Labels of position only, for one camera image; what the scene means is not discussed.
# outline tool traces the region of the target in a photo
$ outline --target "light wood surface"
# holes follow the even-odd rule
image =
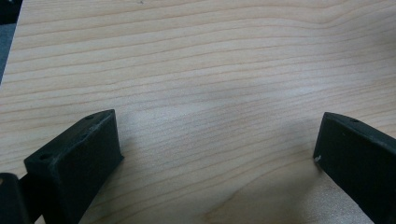
[[[371,223],[313,163],[325,111],[396,136],[396,2],[25,0],[0,170],[114,108],[81,223]]]

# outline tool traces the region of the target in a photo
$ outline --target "black object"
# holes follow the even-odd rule
[[[0,0],[0,25],[16,23],[21,5],[22,0]]]
[[[20,181],[0,174],[0,221],[78,223],[122,159],[114,110],[80,120],[24,160]]]
[[[325,113],[315,161],[374,223],[396,223],[396,140],[346,116]]]

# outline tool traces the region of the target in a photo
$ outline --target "wooden table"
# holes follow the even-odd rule
[[[396,136],[394,1],[26,0],[0,170],[115,108],[81,223],[371,223],[313,163],[323,112]]]

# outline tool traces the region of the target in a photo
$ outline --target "dark gray floor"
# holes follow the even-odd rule
[[[14,36],[16,24],[0,25],[0,83],[3,78],[4,69]]]

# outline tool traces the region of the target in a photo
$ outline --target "screw hole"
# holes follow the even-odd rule
[[[51,157],[50,154],[43,154],[40,156],[40,160],[45,161],[45,160],[49,159],[50,157]]]

